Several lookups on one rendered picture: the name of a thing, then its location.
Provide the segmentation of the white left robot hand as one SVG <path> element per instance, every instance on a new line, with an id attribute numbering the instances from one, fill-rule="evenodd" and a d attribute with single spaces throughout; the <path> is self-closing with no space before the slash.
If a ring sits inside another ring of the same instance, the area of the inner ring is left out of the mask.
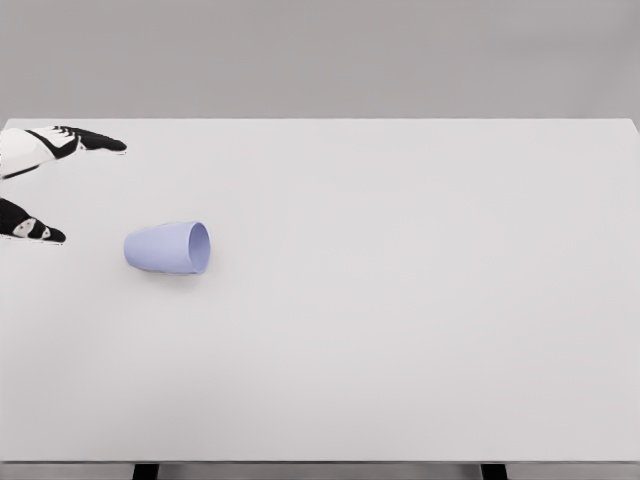
<path id="1" fill-rule="evenodd" d="M 30 173 L 48 162 L 92 151 L 124 154 L 127 145 L 110 136 L 73 126 L 5 128 L 0 131 L 0 180 Z M 0 237 L 58 245 L 66 242 L 62 231 L 43 223 L 2 196 Z"/>

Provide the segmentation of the light blue plastic cup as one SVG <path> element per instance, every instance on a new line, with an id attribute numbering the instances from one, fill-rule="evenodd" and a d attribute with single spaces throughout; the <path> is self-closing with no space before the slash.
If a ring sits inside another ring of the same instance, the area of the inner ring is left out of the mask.
<path id="1" fill-rule="evenodd" d="M 168 274 L 202 274 L 208 266 L 211 242 L 201 222 L 173 222 L 128 234 L 123 252 L 135 268 Z"/>

